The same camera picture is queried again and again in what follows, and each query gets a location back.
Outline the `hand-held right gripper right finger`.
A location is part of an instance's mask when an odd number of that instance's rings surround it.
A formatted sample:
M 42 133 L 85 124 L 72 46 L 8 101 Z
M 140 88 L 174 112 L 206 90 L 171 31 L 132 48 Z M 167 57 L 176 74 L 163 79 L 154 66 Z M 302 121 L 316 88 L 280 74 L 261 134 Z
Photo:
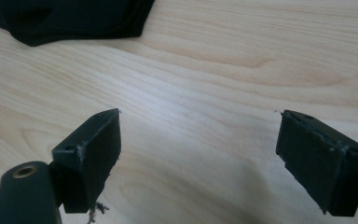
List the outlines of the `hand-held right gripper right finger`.
M 358 208 L 358 143 L 318 119 L 282 112 L 276 153 L 324 213 L 352 217 Z

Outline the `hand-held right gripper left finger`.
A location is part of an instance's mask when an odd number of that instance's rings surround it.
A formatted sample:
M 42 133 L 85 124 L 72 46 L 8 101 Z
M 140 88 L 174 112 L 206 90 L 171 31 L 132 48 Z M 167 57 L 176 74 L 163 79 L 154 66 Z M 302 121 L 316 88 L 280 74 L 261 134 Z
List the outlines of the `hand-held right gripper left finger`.
M 94 207 L 120 152 L 118 109 L 97 113 L 81 124 L 52 150 L 58 204 L 69 214 Z

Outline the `black cloth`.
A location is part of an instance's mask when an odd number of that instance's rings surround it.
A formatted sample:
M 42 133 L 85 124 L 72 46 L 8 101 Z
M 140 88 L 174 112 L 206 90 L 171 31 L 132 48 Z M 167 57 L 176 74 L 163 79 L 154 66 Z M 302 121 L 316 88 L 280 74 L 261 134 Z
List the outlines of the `black cloth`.
M 36 47 L 142 34 L 155 0 L 0 0 L 0 28 Z

